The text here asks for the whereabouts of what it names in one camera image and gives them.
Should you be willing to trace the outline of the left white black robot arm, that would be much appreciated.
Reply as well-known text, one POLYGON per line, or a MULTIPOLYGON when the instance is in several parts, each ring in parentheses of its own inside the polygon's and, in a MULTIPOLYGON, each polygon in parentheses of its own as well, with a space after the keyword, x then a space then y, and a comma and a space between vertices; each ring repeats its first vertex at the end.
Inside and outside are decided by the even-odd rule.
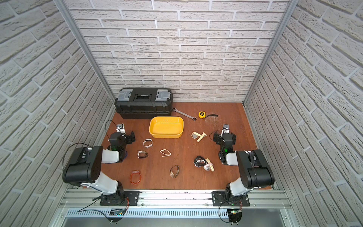
POLYGON ((63 168, 62 179, 75 186, 87 186, 100 192, 101 206, 137 205, 139 193, 126 192, 121 182, 111 179, 101 170, 102 164, 122 163, 127 157, 126 146, 136 141, 134 132, 129 135, 115 132, 110 148, 103 146, 75 148, 63 168))

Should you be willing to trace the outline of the black strap watch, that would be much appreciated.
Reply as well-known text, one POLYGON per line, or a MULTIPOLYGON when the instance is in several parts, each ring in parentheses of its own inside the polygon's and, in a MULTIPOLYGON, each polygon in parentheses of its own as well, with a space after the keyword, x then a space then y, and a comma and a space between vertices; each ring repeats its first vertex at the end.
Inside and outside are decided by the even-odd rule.
POLYGON ((207 161, 202 156, 197 156, 193 163, 196 167, 203 167, 207 164, 207 161))

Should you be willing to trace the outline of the red orange glasses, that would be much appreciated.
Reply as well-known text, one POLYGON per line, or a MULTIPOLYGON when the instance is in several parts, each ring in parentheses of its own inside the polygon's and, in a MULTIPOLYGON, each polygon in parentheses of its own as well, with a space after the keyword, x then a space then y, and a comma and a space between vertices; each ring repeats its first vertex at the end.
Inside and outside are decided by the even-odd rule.
POLYGON ((137 185, 141 182, 141 171, 140 170, 132 170, 130 174, 130 183, 132 185, 137 185))

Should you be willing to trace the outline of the beige strap watch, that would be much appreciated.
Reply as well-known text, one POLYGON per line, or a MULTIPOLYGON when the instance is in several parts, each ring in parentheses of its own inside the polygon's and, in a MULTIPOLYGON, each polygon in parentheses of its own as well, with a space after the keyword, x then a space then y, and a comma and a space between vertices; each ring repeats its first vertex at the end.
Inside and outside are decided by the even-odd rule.
POLYGON ((206 135, 206 133, 202 133, 202 134, 199 134, 199 133, 197 133, 196 131, 194 131, 193 133, 192 133, 192 138, 193 139, 195 139, 195 140, 197 140, 197 142, 200 142, 203 138, 205 138, 207 135, 206 135))

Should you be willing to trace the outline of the grey white band watch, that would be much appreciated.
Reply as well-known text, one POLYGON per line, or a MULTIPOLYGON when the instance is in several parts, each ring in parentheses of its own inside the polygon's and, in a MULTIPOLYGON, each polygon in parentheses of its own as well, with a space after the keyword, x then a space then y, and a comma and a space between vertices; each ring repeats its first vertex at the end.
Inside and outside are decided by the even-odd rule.
POLYGON ((150 147, 152 147, 152 146, 153 146, 153 140, 152 140, 152 139, 145 139, 145 140, 143 141, 143 146, 144 146, 145 148, 150 148, 150 147))

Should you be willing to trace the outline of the yellow plastic storage box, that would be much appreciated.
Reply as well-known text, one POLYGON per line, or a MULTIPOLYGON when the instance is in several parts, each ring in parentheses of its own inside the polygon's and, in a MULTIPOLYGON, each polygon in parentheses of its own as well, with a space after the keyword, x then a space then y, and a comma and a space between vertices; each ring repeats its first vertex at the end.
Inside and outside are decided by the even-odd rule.
POLYGON ((177 116, 157 116, 151 119, 149 133, 154 138, 177 139, 182 136, 184 120, 177 116))

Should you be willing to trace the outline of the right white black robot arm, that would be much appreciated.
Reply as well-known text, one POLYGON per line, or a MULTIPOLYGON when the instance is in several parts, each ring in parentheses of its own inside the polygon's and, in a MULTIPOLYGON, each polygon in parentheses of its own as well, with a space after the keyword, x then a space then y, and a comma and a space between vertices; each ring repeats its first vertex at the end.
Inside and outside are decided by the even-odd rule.
POLYGON ((248 192, 275 183, 274 174, 262 151, 234 151, 235 140, 236 135, 233 133, 213 133, 213 142, 220 146, 220 161, 226 166, 237 166, 240 175, 238 179, 226 185, 221 203, 240 202, 248 192))

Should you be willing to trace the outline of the cream pink strap watch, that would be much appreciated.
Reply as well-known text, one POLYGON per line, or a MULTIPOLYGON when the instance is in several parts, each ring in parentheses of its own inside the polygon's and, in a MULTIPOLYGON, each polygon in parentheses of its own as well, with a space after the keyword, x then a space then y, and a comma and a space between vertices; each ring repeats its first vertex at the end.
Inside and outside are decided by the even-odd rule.
POLYGON ((206 170, 206 171, 211 171, 211 172, 214 172, 215 169, 214 169, 214 165, 211 163, 211 161, 209 159, 206 159, 206 163, 205 165, 203 166, 203 168, 206 170))

